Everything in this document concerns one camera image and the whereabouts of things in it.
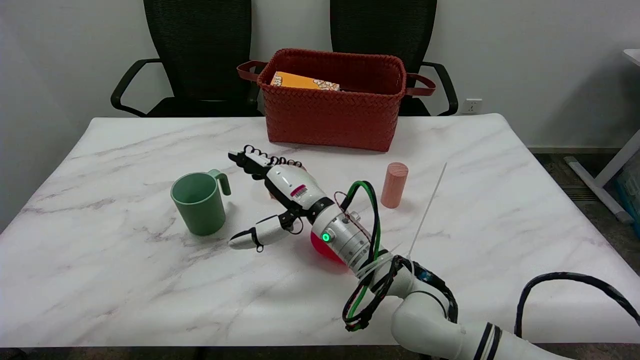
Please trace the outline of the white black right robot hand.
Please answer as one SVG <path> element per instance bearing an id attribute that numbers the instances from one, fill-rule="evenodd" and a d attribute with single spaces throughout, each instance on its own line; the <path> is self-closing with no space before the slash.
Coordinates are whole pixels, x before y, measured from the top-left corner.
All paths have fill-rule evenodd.
<path id="1" fill-rule="evenodd" d="M 319 235 L 341 212 L 320 189 L 315 178 L 297 162 L 250 152 L 248 145 L 242 152 L 230 150 L 228 157 L 254 180 L 263 182 L 267 191 L 285 208 L 283 213 L 262 219 L 253 227 L 233 235 L 228 240 L 232 249 L 262 252 L 265 246 L 293 235 L 295 221 L 303 218 L 312 225 L 312 232 Z"/>

